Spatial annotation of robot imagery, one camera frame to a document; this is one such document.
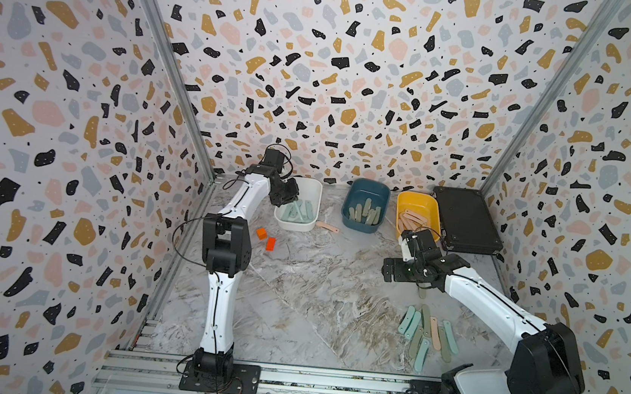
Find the white storage box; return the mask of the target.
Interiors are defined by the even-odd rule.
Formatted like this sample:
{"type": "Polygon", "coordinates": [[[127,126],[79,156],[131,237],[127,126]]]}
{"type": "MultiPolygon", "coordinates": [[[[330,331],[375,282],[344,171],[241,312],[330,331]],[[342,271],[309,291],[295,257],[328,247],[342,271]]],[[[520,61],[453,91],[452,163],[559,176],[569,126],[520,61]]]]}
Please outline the white storage box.
{"type": "Polygon", "coordinates": [[[310,178],[294,178],[298,186],[298,197],[294,202],[276,207],[275,220],[280,228],[292,232],[310,232],[319,217],[322,185],[310,178]]]}

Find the orange block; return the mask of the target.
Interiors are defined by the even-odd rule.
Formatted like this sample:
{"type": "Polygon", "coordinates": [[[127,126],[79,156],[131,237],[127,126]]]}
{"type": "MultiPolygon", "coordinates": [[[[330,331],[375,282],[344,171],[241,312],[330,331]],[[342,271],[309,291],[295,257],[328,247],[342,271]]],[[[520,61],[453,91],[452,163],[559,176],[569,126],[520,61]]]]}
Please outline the orange block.
{"type": "Polygon", "coordinates": [[[267,241],[266,249],[267,251],[273,251],[276,244],[275,238],[270,237],[267,241]]]}

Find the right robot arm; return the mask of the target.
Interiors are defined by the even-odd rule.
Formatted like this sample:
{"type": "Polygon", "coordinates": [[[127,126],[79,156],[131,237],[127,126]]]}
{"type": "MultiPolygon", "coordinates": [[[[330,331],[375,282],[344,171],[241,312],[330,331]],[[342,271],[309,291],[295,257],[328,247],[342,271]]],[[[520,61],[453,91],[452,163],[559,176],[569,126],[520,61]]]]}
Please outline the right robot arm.
{"type": "Polygon", "coordinates": [[[443,254],[430,230],[405,230],[402,258],[383,262],[385,282],[412,283],[457,300],[504,342],[507,369],[462,365],[440,380],[412,380],[408,394],[582,394],[577,338],[563,323],[549,324],[506,297],[457,254],[443,254]]]}

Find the pink knife top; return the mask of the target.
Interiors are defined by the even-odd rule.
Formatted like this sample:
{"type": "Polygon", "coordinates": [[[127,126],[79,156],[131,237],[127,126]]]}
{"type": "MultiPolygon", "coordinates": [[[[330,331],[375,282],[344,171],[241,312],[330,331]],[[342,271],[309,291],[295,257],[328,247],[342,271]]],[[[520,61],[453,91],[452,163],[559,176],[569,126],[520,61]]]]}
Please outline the pink knife top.
{"type": "Polygon", "coordinates": [[[338,228],[325,222],[316,221],[316,226],[323,228],[324,230],[328,230],[329,232],[332,232],[332,233],[340,233],[340,230],[338,228]]]}

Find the yellow storage box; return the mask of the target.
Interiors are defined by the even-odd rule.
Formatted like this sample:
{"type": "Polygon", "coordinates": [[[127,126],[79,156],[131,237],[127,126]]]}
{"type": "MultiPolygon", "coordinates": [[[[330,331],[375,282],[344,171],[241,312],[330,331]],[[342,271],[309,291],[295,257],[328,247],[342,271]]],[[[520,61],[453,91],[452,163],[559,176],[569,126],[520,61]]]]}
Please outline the yellow storage box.
{"type": "Polygon", "coordinates": [[[436,201],[433,196],[424,193],[416,193],[414,191],[401,192],[398,195],[396,205],[397,216],[395,216],[395,226],[398,237],[403,233],[398,229],[398,217],[406,209],[427,217],[429,225],[422,226],[419,230],[431,231],[435,241],[441,239],[442,228],[440,226],[439,206],[438,201],[436,201]]]}

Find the mint knife lowest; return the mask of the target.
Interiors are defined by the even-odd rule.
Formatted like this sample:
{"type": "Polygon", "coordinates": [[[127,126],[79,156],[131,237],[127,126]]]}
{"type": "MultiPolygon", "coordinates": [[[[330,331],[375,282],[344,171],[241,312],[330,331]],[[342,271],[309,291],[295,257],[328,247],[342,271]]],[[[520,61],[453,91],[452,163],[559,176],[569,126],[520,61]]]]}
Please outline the mint knife lowest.
{"type": "Polygon", "coordinates": [[[422,338],[419,342],[418,352],[413,363],[413,369],[416,373],[421,374],[425,365],[425,360],[430,349],[430,341],[427,338],[422,338]]]}

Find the olive knife bottom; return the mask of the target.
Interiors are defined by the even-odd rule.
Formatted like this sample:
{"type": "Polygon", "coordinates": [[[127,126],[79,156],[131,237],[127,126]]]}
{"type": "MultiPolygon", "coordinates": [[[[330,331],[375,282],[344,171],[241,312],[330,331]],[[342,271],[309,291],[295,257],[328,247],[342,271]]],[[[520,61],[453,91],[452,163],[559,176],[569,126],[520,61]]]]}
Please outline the olive knife bottom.
{"type": "Polygon", "coordinates": [[[423,331],[423,335],[426,338],[431,338],[431,312],[430,312],[430,308],[428,308],[428,306],[426,304],[423,304],[421,306],[421,315],[422,315],[422,331],[423,331]]]}

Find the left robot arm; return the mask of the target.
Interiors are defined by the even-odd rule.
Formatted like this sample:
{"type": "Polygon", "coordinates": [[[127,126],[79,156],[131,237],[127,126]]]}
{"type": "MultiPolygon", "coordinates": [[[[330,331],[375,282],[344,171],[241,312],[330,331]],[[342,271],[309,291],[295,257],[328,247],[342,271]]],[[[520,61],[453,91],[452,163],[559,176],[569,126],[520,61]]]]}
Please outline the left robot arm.
{"type": "Polygon", "coordinates": [[[191,357],[195,375],[215,381],[225,389],[234,378],[233,319],[236,292],[251,261],[249,220],[264,199],[274,206],[298,200],[299,187],[292,177],[291,151],[281,143],[267,146],[256,164],[238,172],[223,184],[238,190],[218,212],[201,216],[202,260],[208,273],[209,302],[203,338],[191,357]]]}

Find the olive knife lowest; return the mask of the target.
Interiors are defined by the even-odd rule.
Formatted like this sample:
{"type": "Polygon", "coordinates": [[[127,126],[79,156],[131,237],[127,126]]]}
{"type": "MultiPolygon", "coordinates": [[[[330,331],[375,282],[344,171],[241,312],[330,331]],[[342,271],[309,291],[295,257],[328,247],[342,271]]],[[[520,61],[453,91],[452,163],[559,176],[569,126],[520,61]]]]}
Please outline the olive knife lowest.
{"type": "Polygon", "coordinates": [[[423,338],[423,330],[422,328],[417,328],[416,332],[414,332],[414,336],[411,339],[408,348],[408,359],[410,362],[416,360],[417,353],[419,352],[420,342],[423,338]]]}

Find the black case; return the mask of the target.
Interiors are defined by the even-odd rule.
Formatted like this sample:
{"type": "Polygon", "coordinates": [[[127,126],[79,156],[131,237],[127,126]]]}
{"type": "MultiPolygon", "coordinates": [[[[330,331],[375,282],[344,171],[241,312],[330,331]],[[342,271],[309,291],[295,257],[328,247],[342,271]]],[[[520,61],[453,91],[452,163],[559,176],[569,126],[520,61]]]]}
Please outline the black case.
{"type": "Polygon", "coordinates": [[[436,186],[433,193],[446,251],[488,256],[502,251],[500,235],[479,191],[436,186]]]}

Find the mint knife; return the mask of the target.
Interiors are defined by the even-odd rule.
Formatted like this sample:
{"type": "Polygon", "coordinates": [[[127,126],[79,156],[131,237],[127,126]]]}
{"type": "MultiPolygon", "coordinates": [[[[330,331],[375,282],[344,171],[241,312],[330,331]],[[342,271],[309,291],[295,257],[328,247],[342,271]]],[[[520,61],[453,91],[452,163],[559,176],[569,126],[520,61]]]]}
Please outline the mint knife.
{"type": "Polygon", "coordinates": [[[301,208],[303,208],[303,207],[301,206],[300,202],[294,202],[293,203],[293,209],[295,211],[294,211],[294,213],[292,214],[292,216],[290,218],[291,222],[293,222],[293,223],[304,223],[304,222],[301,222],[301,219],[300,219],[300,216],[301,216],[300,215],[300,209],[301,208]]]}
{"type": "Polygon", "coordinates": [[[306,214],[306,221],[305,222],[306,223],[311,223],[311,222],[313,222],[315,220],[314,210],[313,210],[314,208],[312,206],[312,202],[310,202],[309,200],[305,201],[304,206],[305,206],[305,211],[306,211],[306,213],[305,213],[306,214]]]}
{"type": "Polygon", "coordinates": [[[398,332],[402,334],[406,340],[412,338],[412,335],[416,331],[416,325],[414,321],[416,309],[414,306],[409,306],[404,317],[398,325],[398,332]]]}
{"type": "Polygon", "coordinates": [[[292,204],[287,205],[286,208],[284,208],[284,212],[283,212],[283,215],[281,216],[281,220],[289,221],[294,211],[295,210],[293,209],[292,204]]]}
{"type": "Polygon", "coordinates": [[[410,341],[421,325],[422,313],[415,310],[409,310],[406,317],[400,324],[400,332],[404,335],[406,340],[410,341]]]}
{"type": "Polygon", "coordinates": [[[301,215],[300,216],[301,222],[304,222],[304,223],[309,222],[309,217],[308,217],[305,209],[303,209],[303,208],[300,209],[300,215],[301,215]]]}
{"type": "Polygon", "coordinates": [[[448,320],[443,320],[443,329],[446,335],[446,341],[448,343],[448,348],[450,352],[454,355],[457,355],[460,349],[457,345],[457,341],[454,335],[454,330],[452,328],[451,322],[448,320]]]}

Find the dark teal storage box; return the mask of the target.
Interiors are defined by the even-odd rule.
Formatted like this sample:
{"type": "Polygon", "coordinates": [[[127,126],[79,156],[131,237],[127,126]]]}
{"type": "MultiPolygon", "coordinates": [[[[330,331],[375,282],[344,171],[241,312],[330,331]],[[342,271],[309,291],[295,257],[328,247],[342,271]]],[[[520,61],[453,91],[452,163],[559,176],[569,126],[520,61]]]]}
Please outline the dark teal storage box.
{"type": "Polygon", "coordinates": [[[356,179],[343,202],[343,224],[361,233],[375,233],[385,219],[389,197],[389,188],[381,182],[356,179]]]}

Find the orange cube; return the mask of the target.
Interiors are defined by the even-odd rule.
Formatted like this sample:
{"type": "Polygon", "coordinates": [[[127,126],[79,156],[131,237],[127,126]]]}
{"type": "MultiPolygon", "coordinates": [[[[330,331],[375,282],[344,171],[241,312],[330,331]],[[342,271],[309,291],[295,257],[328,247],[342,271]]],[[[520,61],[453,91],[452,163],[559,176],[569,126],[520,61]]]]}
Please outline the orange cube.
{"type": "Polygon", "coordinates": [[[265,240],[267,238],[267,232],[266,232],[266,230],[264,228],[259,228],[256,231],[256,234],[258,236],[258,239],[260,239],[260,240],[263,240],[263,239],[265,240]]]}

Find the pink knife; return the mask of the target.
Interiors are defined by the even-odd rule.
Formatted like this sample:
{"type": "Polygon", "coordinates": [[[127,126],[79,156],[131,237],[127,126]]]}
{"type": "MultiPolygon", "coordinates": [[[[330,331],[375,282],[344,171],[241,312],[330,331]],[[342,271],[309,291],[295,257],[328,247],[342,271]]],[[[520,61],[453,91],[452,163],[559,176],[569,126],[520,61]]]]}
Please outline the pink knife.
{"type": "Polygon", "coordinates": [[[442,349],[442,345],[441,345],[440,335],[439,335],[438,320],[434,316],[431,316],[429,320],[430,320],[432,346],[436,351],[440,351],[442,349]]]}
{"type": "Polygon", "coordinates": [[[418,231],[422,227],[422,223],[418,218],[414,218],[411,215],[405,213],[400,214],[398,217],[398,229],[400,232],[418,231]]]}
{"type": "Polygon", "coordinates": [[[329,232],[332,232],[332,233],[340,233],[340,230],[338,228],[325,222],[316,221],[316,226],[323,228],[324,230],[328,230],[329,232]]]}
{"type": "Polygon", "coordinates": [[[414,211],[406,209],[402,213],[402,216],[404,218],[406,218],[407,220],[413,222],[413,223],[417,223],[417,224],[420,224],[422,226],[428,226],[429,225],[429,221],[428,221],[427,217],[424,217],[424,216],[422,216],[422,215],[420,215],[420,214],[418,214],[418,213],[416,213],[414,211]]]}

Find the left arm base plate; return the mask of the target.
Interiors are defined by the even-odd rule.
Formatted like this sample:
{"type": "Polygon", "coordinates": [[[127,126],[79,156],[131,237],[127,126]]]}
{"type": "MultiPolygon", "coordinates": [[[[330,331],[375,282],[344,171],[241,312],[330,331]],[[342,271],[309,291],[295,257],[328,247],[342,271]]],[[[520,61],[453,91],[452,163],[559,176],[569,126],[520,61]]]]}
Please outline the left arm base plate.
{"type": "Polygon", "coordinates": [[[205,393],[257,394],[262,368],[258,365],[235,364],[229,373],[213,369],[196,369],[189,361],[184,367],[179,390],[205,393]]]}

